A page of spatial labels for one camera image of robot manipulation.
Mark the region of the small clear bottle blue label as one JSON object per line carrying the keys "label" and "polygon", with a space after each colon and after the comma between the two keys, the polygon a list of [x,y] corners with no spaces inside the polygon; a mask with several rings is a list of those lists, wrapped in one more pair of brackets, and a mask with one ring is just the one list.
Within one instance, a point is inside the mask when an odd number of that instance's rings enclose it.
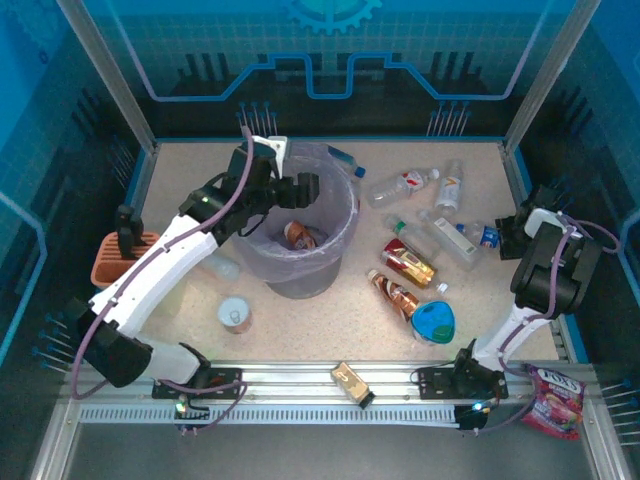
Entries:
{"label": "small clear bottle blue label", "polygon": [[485,248],[496,249],[500,244],[499,231],[482,222],[457,223],[456,229],[472,244]]}

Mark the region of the clear bottle blue cap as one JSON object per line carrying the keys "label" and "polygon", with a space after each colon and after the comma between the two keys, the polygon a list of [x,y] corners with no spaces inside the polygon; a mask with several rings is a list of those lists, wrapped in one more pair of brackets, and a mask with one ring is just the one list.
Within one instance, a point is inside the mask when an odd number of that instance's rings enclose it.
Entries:
{"label": "clear bottle blue cap", "polygon": [[366,175],[366,169],[359,166],[352,155],[333,146],[328,146],[327,149],[329,155],[338,162],[348,175],[356,178],[363,178]]}

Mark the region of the translucent bin with purple liner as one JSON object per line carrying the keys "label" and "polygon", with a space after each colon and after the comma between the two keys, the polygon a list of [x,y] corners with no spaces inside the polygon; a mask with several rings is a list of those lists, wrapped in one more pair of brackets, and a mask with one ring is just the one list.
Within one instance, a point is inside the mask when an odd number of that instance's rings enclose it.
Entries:
{"label": "translucent bin with purple liner", "polygon": [[[234,235],[232,245],[248,270],[281,296],[306,299],[327,290],[338,276],[342,256],[354,237],[359,217],[359,194],[353,176],[328,153],[326,143],[294,142],[284,174],[315,173],[320,178],[317,200],[305,209],[274,207],[264,221],[250,219],[247,237]],[[307,227],[318,246],[294,250],[283,229],[297,220]]]}

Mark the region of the clear bottle orange print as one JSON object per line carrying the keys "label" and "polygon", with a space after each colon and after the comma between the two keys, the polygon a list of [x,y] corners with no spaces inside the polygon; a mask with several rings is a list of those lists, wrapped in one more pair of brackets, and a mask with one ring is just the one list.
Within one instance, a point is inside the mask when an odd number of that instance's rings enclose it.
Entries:
{"label": "clear bottle orange print", "polygon": [[440,179],[438,195],[434,203],[438,215],[451,217],[458,211],[463,175],[463,162],[460,159],[452,159]]}

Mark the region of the clear plastic bottle red cap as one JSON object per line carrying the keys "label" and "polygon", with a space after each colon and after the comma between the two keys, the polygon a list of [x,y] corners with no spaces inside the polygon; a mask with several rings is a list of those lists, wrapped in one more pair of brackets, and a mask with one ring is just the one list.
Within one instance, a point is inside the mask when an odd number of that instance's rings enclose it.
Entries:
{"label": "clear plastic bottle red cap", "polygon": [[241,272],[240,265],[235,260],[219,252],[205,257],[199,262],[199,267],[229,282],[237,281]]}

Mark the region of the clear bottle red white label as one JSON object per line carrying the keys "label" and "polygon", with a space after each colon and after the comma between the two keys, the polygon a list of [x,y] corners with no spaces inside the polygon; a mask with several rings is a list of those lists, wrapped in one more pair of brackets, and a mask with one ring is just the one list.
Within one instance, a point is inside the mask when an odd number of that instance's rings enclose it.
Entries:
{"label": "clear bottle red white label", "polygon": [[409,199],[424,189],[431,181],[440,177],[437,168],[407,170],[371,186],[367,192],[367,202],[372,208],[384,208],[401,200]]}

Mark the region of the clear bottle green cap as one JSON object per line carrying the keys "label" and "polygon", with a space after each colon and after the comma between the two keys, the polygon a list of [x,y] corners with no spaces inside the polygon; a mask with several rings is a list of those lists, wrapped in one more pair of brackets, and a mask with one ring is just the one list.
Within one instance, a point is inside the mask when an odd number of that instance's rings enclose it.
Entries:
{"label": "clear bottle green cap", "polygon": [[406,222],[396,214],[387,215],[384,224],[407,247],[423,258],[435,260],[439,255],[439,245],[419,225]]}

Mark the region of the red gold snack packet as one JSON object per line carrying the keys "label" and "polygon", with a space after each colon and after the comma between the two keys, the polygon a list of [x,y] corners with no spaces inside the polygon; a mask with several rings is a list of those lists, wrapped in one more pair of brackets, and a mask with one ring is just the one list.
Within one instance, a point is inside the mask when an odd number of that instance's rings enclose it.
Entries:
{"label": "red gold snack packet", "polygon": [[394,238],[381,251],[381,261],[419,288],[427,288],[437,270],[400,239]]}

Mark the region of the brown copper plastic bottle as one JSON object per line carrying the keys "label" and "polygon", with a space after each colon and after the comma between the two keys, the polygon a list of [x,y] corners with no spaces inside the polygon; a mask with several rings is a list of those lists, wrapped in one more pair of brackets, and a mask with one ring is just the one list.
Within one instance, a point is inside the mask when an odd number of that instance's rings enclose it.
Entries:
{"label": "brown copper plastic bottle", "polygon": [[420,300],[404,286],[390,280],[376,269],[371,269],[367,278],[397,314],[405,322],[409,322],[417,311]]}

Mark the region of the brown bottle with white label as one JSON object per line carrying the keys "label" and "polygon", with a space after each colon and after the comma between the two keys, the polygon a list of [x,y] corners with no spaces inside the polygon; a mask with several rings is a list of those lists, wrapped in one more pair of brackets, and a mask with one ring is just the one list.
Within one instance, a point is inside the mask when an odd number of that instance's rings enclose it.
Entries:
{"label": "brown bottle with white label", "polygon": [[317,242],[305,225],[297,220],[290,221],[283,229],[283,234],[294,250],[310,250],[317,247]]}

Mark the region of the tin can with pull tab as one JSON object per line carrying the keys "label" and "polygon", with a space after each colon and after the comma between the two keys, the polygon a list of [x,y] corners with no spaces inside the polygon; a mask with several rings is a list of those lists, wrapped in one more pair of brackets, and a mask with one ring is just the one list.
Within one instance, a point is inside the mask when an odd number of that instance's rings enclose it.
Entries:
{"label": "tin can with pull tab", "polygon": [[217,318],[226,331],[246,333],[252,326],[252,313],[246,299],[239,296],[225,298],[217,310]]}

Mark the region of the black tool in holder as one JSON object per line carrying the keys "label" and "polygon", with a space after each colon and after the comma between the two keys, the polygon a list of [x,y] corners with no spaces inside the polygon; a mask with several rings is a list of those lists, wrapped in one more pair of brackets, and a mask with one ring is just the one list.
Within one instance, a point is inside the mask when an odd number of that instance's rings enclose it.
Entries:
{"label": "black tool in holder", "polygon": [[148,243],[143,240],[142,218],[133,207],[119,205],[115,214],[115,228],[121,257],[127,260],[137,259],[135,249],[148,246]]}

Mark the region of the purple candy bag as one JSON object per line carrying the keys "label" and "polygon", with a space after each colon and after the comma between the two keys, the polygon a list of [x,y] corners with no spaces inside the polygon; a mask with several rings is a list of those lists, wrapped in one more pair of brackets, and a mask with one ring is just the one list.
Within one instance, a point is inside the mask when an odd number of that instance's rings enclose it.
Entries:
{"label": "purple candy bag", "polygon": [[547,435],[577,440],[583,419],[586,384],[552,369],[527,365],[534,400],[522,422]]}

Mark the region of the orange slotted holder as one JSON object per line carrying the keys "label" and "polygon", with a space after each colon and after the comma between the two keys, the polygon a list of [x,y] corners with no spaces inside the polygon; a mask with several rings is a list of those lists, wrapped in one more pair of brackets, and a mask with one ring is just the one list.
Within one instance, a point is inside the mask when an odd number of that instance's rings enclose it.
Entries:
{"label": "orange slotted holder", "polygon": [[155,232],[145,231],[142,240],[145,246],[133,247],[133,259],[125,259],[118,246],[118,235],[116,232],[109,233],[104,237],[98,253],[95,257],[91,271],[91,282],[98,289],[104,290],[113,284],[121,275],[142,257],[160,238]]}

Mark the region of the gold box with black cap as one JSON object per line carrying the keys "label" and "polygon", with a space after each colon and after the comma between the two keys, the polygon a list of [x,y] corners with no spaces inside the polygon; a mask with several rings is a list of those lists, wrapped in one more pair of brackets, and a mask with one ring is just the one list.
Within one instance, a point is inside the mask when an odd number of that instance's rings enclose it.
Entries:
{"label": "gold box with black cap", "polygon": [[375,394],[347,363],[340,362],[331,370],[330,375],[339,388],[361,409],[366,409],[373,402]]}

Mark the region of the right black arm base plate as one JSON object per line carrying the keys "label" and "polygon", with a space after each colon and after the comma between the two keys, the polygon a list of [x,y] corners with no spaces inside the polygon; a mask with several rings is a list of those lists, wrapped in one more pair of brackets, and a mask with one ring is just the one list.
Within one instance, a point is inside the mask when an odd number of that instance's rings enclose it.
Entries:
{"label": "right black arm base plate", "polygon": [[421,400],[507,399],[509,391],[504,374],[471,369],[425,367],[415,371],[414,383]]}

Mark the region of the aluminium frame post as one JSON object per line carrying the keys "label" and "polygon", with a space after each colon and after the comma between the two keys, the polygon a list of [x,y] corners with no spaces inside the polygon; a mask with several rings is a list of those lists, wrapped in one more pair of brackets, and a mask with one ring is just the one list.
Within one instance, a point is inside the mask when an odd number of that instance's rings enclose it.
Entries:
{"label": "aluminium frame post", "polygon": [[133,92],[82,0],[56,0],[141,148],[156,153],[156,138]]}
{"label": "aluminium frame post", "polygon": [[602,0],[575,0],[505,135],[505,152],[514,153],[566,67]]}

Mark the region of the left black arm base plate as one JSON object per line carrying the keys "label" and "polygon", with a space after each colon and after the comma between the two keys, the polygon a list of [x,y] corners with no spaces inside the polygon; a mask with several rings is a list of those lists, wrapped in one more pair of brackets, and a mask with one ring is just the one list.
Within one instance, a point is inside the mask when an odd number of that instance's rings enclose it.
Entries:
{"label": "left black arm base plate", "polygon": [[242,380],[240,368],[214,368],[198,371],[194,378],[185,384],[186,388],[204,390],[231,384],[229,389],[209,393],[187,393],[179,391],[164,383],[156,382],[152,388],[151,396],[156,400],[177,400],[181,395],[187,399],[197,400],[235,400],[240,395],[238,383]]}

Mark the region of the aluminium mounting rail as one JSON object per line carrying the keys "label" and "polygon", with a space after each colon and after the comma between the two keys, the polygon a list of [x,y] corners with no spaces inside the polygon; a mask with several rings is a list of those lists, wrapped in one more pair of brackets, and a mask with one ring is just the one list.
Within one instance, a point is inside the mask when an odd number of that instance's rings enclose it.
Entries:
{"label": "aluminium mounting rail", "polygon": [[[219,368],[240,368],[248,390],[241,405],[347,405],[349,399],[336,385],[330,371],[338,361],[329,362],[218,362]],[[565,376],[586,384],[585,399],[601,397],[596,372],[590,364],[559,361],[534,361],[535,365],[562,372]],[[376,395],[374,405],[419,405],[446,403],[445,400],[421,401],[417,374],[413,372],[433,362],[350,362],[349,365]],[[532,396],[533,386],[527,378],[505,374],[508,397],[500,399],[500,406],[520,404]],[[103,377],[89,365],[80,368],[77,390],[86,393],[103,381]],[[105,385],[90,395],[87,403],[150,403],[154,380],[141,377],[132,384],[115,388]],[[63,380],[60,397],[71,396],[72,374]]]}

